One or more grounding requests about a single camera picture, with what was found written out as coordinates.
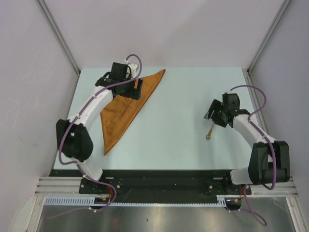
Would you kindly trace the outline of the orange cloth napkin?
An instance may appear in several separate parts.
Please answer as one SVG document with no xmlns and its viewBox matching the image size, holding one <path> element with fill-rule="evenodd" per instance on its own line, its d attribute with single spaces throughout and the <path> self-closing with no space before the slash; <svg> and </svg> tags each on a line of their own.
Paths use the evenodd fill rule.
<svg viewBox="0 0 309 232">
<path fill-rule="evenodd" d="M 128 127 L 138 115 L 161 82 L 166 70 L 143 78 L 141 98 L 139 100 L 116 96 L 100 113 L 104 141 L 104 155 L 120 141 Z"/>
</svg>

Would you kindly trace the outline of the gold fork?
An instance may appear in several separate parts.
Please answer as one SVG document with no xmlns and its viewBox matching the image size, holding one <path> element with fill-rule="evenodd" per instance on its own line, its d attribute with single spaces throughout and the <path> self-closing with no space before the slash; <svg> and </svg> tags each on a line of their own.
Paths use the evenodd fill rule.
<svg viewBox="0 0 309 232">
<path fill-rule="evenodd" d="M 211 134 L 212 134 L 214 126 L 215 126 L 215 123 L 213 122 L 210 130 L 208 131 L 207 135 L 205 136 L 206 140 L 210 140 L 211 139 Z"/>
</svg>

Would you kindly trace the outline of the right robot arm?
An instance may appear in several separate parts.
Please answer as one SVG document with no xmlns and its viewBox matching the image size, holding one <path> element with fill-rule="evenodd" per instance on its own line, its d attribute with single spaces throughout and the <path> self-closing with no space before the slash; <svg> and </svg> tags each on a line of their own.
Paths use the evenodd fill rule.
<svg viewBox="0 0 309 232">
<path fill-rule="evenodd" d="M 236 130 L 251 147 L 248 167 L 234 169 L 230 177 L 223 181 L 223 189 L 234 194 L 240 185 L 270 184 L 273 189 L 276 183 L 290 179 L 289 146 L 285 141 L 278 141 L 268 135 L 251 120 L 246 109 L 240 109 L 240 99 L 236 93 L 224 93 L 222 101 L 214 99 L 204 118 L 215 125 Z"/>
</svg>

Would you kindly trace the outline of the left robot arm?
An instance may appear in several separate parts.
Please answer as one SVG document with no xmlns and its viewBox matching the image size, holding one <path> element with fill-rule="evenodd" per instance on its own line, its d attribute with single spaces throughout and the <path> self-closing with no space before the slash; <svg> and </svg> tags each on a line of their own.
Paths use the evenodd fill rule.
<svg viewBox="0 0 309 232">
<path fill-rule="evenodd" d="M 142 64 L 113 63 L 110 71 L 100 77 L 91 96 L 69 119 L 59 119 L 56 123 L 58 160 L 65 164 L 62 156 L 69 158 L 67 164 L 75 164 L 84 177 L 91 179 L 90 188 L 102 193 L 107 182 L 101 178 L 103 170 L 92 157 L 94 144 L 90 129 L 100 112 L 115 97 L 123 96 L 138 100 L 141 97 L 143 80 L 140 79 Z"/>
</svg>

